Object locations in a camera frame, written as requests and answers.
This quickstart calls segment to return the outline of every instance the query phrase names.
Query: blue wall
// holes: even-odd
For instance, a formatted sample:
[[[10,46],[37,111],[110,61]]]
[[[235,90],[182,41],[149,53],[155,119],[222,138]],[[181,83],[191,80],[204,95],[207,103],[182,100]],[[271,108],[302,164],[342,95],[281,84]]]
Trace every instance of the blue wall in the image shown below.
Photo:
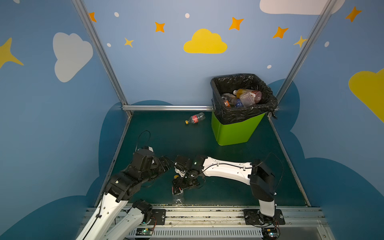
[[[0,2],[0,239],[74,239],[127,116],[71,0],[16,2]],[[91,46],[67,82],[55,71],[60,32]]]
[[[145,100],[210,104],[210,80],[218,75],[254,73],[267,84],[285,78],[300,51],[294,44],[300,36],[306,39],[318,17],[308,15],[302,4],[307,2],[326,1],[297,0],[291,5],[301,14],[269,14],[253,0],[85,0],[130,104]],[[233,17],[244,19],[240,30],[229,30]],[[155,31],[155,22],[165,23],[164,32]],[[282,39],[273,38],[278,27],[289,28]],[[185,52],[184,44],[202,28],[219,34],[227,50]],[[125,45],[125,39],[134,40],[132,47]]]
[[[362,12],[351,22],[346,17],[354,7]],[[380,0],[346,1],[331,16],[274,120],[311,204],[322,207],[338,240],[364,238],[365,223],[374,229],[370,239],[384,234],[384,122],[349,88],[357,72],[384,68],[383,11]],[[383,91],[371,96],[383,102]]]

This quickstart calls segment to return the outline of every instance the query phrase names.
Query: plastic bottle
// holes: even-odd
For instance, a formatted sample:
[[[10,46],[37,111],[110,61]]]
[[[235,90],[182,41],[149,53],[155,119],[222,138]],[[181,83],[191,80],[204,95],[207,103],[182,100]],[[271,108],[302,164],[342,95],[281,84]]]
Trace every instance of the plastic bottle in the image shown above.
[[[252,91],[243,93],[240,98],[245,107],[255,105],[262,99],[262,93],[259,91]]]
[[[234,90],[233,94],[236,95],[237,98],[240,98],[240,96],[243,95],[246,92],[252,92],[254,94],[257,94],[257,96],[260,97],[260,100],[262,98],[262,93],[260,91],[251,90],[251,89],[244,89],[244,88],[240,88],[239,90]]]
[[[236,105],[237,97],[230,93],[224,93],[221,95],[221,98],[224,100],[224,104],[227,107],[233,107]]]
[[[199,113],[191,116],[188,120],[185,121],[185,124],[189,124],[189,123],[195,124],[203,121],[204,119],[205,119],[204,113]]]
[[[241,100],[238,99],[237,102],[236,102],[235,107],[240,108],[240,107],[243,107],[243,106],[244,106],[244,105],[243,105],[243,103],[241,102]]]
[[[182,205],[184,202],[184,191],[181,190],[181,193],[179,193],[179,194],[173,194],[173,192],[172,192],[172,202],[176,206]]]

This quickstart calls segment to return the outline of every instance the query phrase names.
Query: yellow star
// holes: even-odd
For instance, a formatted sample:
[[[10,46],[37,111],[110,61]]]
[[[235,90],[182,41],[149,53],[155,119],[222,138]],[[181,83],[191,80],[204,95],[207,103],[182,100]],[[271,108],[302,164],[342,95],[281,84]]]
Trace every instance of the yellow star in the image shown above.
[[[89,13],[89,17],[91,18],[92,21],[94,21],[95,23],[97,23],[96,19],[95,19],[95,13]]]
[[[307,39],[303,39],[303,36],[300,36],[300,40],[299,40],[297,43],[295,43],[294,45],[299,44],[299,45],[300,45],[300,48],[301,48],[301,46],[303,45],[303,43],[304,43],[306,40],[307,40]]]
[[[280,27],[277,27],[277,33],[273,36],[273,38],[283,38],[284,37],[284,33],[288,30],[289,28],[280,28]]]
[[[155,22],[155,23],[156,23],[156,31],[164,32],[164,25],[165,25],[165,23],[162,23],[162,24],[159,24],[157,22]]]
[[[125,45],[129,45],[129,46],[131,46],[132,47],[132,42],[133,42],[133,40],[132,41],[128,41],[127,39],[125,39],[127,42],[124,44],[124,46]]]
[[[232,18],[232,25],[231,27],[229,28],[229,30],[231,29],[237,29],[240,31],[240,23],[243,21],[244,19],[235,19],[235,18]]]
[[[20,62],[17,58],[15,58],[11,54],[11,43],[12,43],[12,38],[8,39],[3,46],[0,46],[0,68],[6,62],[14,62],[24,66],[22,62]]]
[[[355,17],[361,13],[362,11],[356,10],[356,7],[352,9],[352,12],[345,18],[345,19],[350,19],[351,22],[355,19]]]

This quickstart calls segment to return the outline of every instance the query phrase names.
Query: trash can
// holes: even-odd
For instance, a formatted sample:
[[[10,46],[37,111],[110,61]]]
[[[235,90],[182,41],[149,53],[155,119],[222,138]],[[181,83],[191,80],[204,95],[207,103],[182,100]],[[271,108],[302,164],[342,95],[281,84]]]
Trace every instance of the trash can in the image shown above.
[[[258,76],[254,74],[236,74],[213,78],[211,81],[212,130],[219,145],[231,145],[247,142],[263,116],[277,107],[277,99]],[[239,88],[258,90],[262,93],[261,101],[253,106],[228,108],[221,95],[233,93]]]

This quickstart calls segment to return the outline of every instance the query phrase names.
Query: black garbage bag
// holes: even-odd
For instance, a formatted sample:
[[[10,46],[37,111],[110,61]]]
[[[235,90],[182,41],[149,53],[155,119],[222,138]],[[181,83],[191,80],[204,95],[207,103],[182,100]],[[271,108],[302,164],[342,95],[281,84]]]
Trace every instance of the black garbage bag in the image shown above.
[[[277,99],[268,87],[258,76],[254,74],[235,74],[220,76],[211,80],[214,97],[212,106],[217,119],[221,124],[232,124],[242,122],[257,115],[271,112],[274,118],[274,110],[277,107]],[[240,108],[228,108],[224,105],[221,95],[233,93],[239,88],[261,91],[262,99],[256,105]]]

